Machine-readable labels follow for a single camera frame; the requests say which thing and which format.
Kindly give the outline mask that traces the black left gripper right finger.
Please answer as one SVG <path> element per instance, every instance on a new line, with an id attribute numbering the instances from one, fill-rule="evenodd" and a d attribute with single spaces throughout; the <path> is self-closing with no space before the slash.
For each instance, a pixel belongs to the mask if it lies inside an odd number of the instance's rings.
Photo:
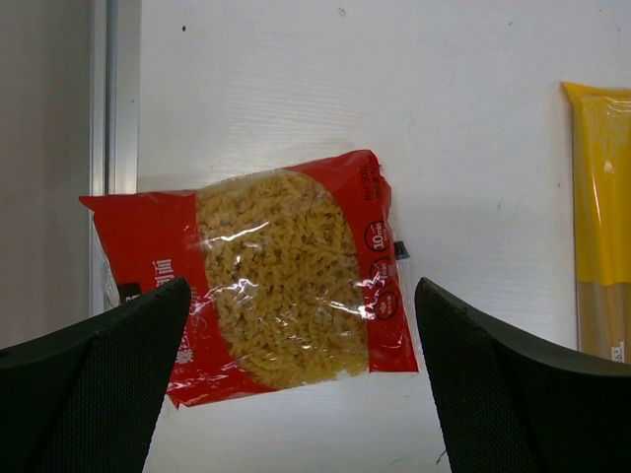
<path id="1" fill-rule="evenodd" d="M 452 471 L 629 471 L 629 366 L 534 336 L 427 278 L 415 313 Z"/>

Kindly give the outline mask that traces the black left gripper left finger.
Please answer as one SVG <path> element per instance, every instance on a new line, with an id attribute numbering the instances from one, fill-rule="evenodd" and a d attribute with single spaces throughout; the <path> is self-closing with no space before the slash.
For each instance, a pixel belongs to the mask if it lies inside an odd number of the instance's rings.
<path id="1" fill-rule="evenodd" d="M 2 471 L 142 471 L 190 302 L 177 278 L 3 349 Z"/>

